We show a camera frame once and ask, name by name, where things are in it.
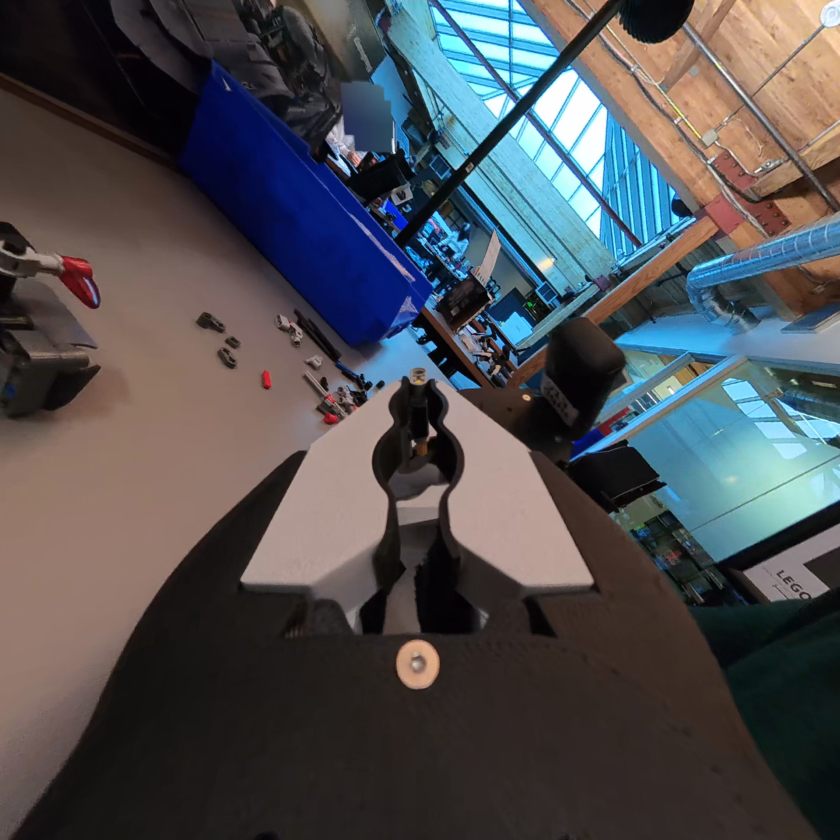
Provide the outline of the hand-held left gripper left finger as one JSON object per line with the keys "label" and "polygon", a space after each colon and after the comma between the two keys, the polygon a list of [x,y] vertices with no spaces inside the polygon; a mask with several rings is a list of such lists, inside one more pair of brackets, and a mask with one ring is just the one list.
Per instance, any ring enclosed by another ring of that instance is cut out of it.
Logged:
{"label": "hand-held left gripper left finger", "polygon": [[353,630],[403,572],[392,478],[408,460],[406,383],[311,445],[242,573],[256,594],[336,602]]}

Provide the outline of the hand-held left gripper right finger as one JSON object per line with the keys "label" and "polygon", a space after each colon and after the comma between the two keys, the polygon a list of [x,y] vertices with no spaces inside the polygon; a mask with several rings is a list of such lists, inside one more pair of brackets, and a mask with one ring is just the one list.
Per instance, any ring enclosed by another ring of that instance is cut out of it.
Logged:
{"label": "hand-held left gripper right finger", "polygon": [[442,525],[458,592],[484,616],[530,596],[577,595],[595,581],[531,450],[445,383],[440,440],[455,445]]}

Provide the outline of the yellow axle lego assembly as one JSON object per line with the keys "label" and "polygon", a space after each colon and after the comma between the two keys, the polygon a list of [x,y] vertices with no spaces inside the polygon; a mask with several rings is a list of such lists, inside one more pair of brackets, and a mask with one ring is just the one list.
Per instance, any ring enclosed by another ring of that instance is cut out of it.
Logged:
{"label": "yellow axle lego assembly", "polygon": [[411,459],[427,456],[430,438],[428,409],[428,376],[423,367],[412,368],[408,374],[407,433],[411,441]]}

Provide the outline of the pile of lego pieces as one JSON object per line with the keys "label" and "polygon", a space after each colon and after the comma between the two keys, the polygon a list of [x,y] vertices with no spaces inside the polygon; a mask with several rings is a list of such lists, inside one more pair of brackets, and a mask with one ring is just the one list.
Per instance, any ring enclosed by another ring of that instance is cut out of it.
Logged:
{"label": "pile of lego pieces", "polygon": [[[310,340],[316,346],[318,351],[303,362],[305,367],[301,377],[318,398],[317,410],[326,425],[339,424],[366,404],[372,394],[385,387],[384,381],[373,382],[365,374],[353,371],[344,364],[341,352],[329,341],[320,327],[299,310],[294,311],[292,320],[283,314],[276,315],[275,324],[279,331],[289,337],[291,346],[295,349],[302,347],[304,339]],[[333,365],[343,378],[334,387],[331,387],[325,375],[315,375],[324,371],[326,364]]]}

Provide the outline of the partly built lego car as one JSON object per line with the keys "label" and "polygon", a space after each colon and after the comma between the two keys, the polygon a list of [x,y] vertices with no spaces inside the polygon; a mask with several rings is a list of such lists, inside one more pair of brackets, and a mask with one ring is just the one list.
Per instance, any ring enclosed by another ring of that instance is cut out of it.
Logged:
{"label": "partly built lego car", "polygon": [[7,417],[55,411],[99,373],[98,344],[51,287],[50,276],[89,309],[101,305],[90,264],[37,251],[15,226],[1,223],[1,404]]}

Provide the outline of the lego set box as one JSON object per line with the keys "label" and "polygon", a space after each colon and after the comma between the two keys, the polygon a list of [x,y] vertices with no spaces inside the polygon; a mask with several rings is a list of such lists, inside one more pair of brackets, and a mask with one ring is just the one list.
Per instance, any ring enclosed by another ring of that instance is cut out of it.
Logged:
{"label": "lego set box", "polygon": [[170,155],[219,65],[318,163],[340,84],[318,30],[280,2],[2,1],[2,74]]}

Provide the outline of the black office chair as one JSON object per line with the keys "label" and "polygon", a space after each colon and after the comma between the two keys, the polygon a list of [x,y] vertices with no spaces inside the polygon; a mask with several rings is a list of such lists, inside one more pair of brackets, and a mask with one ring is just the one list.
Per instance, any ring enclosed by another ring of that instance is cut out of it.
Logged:
{"label": "black office chair", "polygon": [[570,479],[606,513],[666,487],[659,473],[626,440],[571,461]]}

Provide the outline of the brown wooden desk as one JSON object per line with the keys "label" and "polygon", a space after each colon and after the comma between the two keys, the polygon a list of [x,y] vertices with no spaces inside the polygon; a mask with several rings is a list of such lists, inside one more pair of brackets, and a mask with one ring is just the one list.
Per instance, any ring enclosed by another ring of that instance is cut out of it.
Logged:
{"label": "brown wooden desk", "polygon": [[492,331],[461,335],[436,310],[424,308],[413,322],[418,342],[451,382],[459,375],[481,389],[504,387],[517,370],[510,348]]}

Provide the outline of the cardboard box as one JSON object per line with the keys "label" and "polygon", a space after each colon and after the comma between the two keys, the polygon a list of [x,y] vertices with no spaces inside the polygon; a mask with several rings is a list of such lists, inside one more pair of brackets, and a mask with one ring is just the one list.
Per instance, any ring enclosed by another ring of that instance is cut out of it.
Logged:
{"label": "cardboard box", "polygon": [[484,281],[474,273],[449,288],[436,304],[436,311],[456,333],[494,300]]}

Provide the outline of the tan cardboard sheet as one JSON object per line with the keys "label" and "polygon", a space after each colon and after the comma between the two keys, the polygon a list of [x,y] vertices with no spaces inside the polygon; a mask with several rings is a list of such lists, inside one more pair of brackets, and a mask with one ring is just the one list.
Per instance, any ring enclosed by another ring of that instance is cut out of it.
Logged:
{"label": "tan cardboard sheet", "polygon": [[480,283],[486,285],[491,279],[492,272],[496,267],[499,253],[501,251],[501,242],[498,235],[498,230],[495,228],[489,238],[486,252],[473,270],[473,275]]}

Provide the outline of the black metal stand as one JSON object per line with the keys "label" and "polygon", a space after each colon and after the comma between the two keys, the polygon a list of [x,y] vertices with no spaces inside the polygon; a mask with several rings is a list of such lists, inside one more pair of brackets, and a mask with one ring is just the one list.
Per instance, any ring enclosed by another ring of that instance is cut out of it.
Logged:
{"label": "black metal stand", "polygon": [[429,198],[423,209],[418,211],[417,215],[396,237],[395,242],[399,246],[407,245],[421,231],[425,223],[464,184],[467,177],[478,169],[480,163],[508,136],[510,130],[521,118],[531,117],[532,107],[537,100],[551,87],[561,73],[571,67],[585,47],[601,33],[624,5],[625,2],[622,1],[610,1],[597,10],[585,22],[583,29],[562,49],[552,65],[533,82],[530,90],[522,98],[517,99],[512,89],[506,90],[507,95],[515,100],[512,109],[503,119],[497,122],[497,125],[488,133],[486,138],[466,157],[465,162],[452,173],[435,195]]}

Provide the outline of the person's torso green shirt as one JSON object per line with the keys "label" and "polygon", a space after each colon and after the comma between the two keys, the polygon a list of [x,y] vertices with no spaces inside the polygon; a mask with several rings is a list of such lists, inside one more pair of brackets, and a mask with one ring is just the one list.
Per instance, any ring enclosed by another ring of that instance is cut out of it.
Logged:
{"label": "person's torso green shirt", "polygon": [[839,591],[689,608],[739,714],[820,838],[839,838]]}

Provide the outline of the blue plastic bin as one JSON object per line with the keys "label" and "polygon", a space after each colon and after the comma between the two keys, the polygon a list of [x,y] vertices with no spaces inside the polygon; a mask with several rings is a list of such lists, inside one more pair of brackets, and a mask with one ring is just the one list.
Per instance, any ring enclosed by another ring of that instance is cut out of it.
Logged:
{"label": "blue plastic bin", "polygon": [[309,147],[218,63],[178,163],[349,345],[390,339],[432,287]]}

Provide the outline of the black round pendant lamp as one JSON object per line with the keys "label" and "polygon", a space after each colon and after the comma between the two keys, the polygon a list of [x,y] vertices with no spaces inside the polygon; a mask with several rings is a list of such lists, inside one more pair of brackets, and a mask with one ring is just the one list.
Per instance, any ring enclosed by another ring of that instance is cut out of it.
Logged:
{"label": "black round pendant lamp", "polygon": [[656,45],[681,30],[694,5],[694,1],[623,1],[618,20],[636,41]]}

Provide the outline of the silver ventilation duct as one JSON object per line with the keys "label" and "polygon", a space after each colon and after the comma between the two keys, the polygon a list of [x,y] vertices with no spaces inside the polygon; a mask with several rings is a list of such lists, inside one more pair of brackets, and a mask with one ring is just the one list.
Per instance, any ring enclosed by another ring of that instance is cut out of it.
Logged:
{"label": "silver ventilation duct", "polygon": [[723,326],[732,334],[744,334],[755,329],[760,320],[742,304],[723,297],[720,286],[838,256],[839,214],[835,213],[789,234],[696,266],[688,274],[686,293],[695,311],[706,321]]}

